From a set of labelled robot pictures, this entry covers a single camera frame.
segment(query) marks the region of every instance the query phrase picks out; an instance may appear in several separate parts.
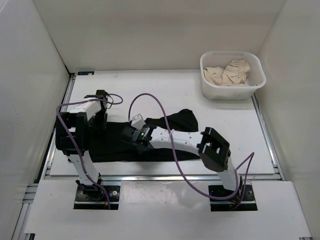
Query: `white platform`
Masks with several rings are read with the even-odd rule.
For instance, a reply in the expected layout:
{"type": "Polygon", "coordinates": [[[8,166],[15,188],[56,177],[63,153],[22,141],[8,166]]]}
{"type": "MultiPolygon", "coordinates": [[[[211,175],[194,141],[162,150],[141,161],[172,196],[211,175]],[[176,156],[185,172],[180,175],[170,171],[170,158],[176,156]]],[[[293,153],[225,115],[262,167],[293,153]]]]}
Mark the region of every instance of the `white platform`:
{"type": "MultiPolygon", "coordinates": [[[[206,182],[196,186],[208,193],[206,182]]],[[[310,237],[292,182],[254,181],[258,211],[211,212],[183,181],[123,181],[119,210],[73,209],[72,180],[39,183],[25,233],[35,240],[298,240],[310,237]]]]}
{"type": "MultiPolygon", "coordinates": [[[[84,96],[103,89],[119,94],[124,102],[108,110],[109,122],[128,120],[131,101],[140,93],[151,93],[162,103],[167,115],[188,108],[198,120],[199,130],[205,127],[216,129],[230,143],[234,165],[241,163],[251,152],[255,152],[249,173],[274,174],[259,120],[251,99],[246,101],[219,102],[206,99],[200,88],[199,70],[144,70],[144,71],[96,71],[94,75],[78,75],[70,102],[81,101],[84,96]]],[[[148,96],[138,99],[132,115],[141,113],[144,118],[160,118],[158,104],[148,96]]],[[[216,174],[206,169],[200,160],[180,162],[188,175],[216,174]]],[[[155,176],[179,175],[174,162],[103,162],[95,163],[102,175],[155,176]]],[[[244,174],[246,166],[239,173],[244,174]]],[[[51,176],[76,176],[72,163],[61,151],[56,150],[50,171],[51,176]]]]}

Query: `black cloth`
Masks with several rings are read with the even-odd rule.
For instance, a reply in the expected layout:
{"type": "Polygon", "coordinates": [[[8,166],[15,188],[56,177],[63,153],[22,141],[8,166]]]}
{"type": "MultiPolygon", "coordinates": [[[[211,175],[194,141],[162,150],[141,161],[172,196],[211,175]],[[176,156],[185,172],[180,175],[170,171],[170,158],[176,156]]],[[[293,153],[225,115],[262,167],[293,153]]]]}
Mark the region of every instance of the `black cloth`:
{"type": "MultiPolygon", "coordinates": [[[[189,109],[167,116],[171,129],[181,132],[197,132],[198,121],[189,109]]],[[[147,118],[146,124],[152,124],[166,129],[165,118],[147,118]]],[[[121,141],[121,133],[127,122],[107,122],[106,131],[101,136],[96,136],[90,131],[89,154],[94,163],[104,162],[171,162],[174,161],[171,149],[151,149],[139,154],[137,149],[121,141]]],[[[179,161],[198,159],[199,156],[177,150],[179,161]]]]}

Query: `white wall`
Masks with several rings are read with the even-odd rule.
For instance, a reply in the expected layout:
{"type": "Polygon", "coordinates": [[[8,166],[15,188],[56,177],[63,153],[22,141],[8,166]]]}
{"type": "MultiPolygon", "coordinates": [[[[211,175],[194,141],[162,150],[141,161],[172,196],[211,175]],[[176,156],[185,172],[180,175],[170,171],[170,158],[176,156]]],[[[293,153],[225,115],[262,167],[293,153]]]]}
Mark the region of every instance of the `white wall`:
{"type": "Polygon", "coordinates": [[[285,0],[33,0],[78,70],[199,69],[212,50],[256,54],[285,0]]]}
{"type": "Polygon", "coordinates": [[[1,0],[0,239],[11,239],[68,79],[32,0],[1,0]]]}
{"type": "Polygon", "coordinates": [[[320,239],[320,1],[287,0],[258,56],[258,92],[287,180],[320,239]]]}

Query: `laundry basket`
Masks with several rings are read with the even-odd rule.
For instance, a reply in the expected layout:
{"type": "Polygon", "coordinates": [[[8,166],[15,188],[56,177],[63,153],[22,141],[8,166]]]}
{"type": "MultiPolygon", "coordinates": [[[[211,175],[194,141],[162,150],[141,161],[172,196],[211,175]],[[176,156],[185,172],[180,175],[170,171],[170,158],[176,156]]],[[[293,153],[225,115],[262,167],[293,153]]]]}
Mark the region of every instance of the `laundry basket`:
{"type": "Polygon", "coordinates": [[[246,100],[266,84],[266,76],[257,56],[246,51],[208,51],[201,56],[201,90],[207,99],[246,100]],[[249,86],[219,86],[206,80],[207,67],[225,68],[232,60],[246,59],[251,71],[245,83],[249,86]]]}

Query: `plastic bin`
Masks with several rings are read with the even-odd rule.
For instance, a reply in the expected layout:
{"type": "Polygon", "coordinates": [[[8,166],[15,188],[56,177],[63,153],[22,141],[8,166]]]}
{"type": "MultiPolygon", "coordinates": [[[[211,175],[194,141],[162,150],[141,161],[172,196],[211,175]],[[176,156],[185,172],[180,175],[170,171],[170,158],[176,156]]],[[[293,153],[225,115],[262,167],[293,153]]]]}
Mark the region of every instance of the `plastic bin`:
{"type": "Polygon", "coordinates": [[[208,51],[200,58],[201,90],[207,99],[246,100],[266,84],[266,76],[257,56],[246,51],[208,51]],[[225,68],[232,60],[246,59],[251,71],[245,83],[249,86],[219,86],[206,80],[206,67],[225,68]]]}

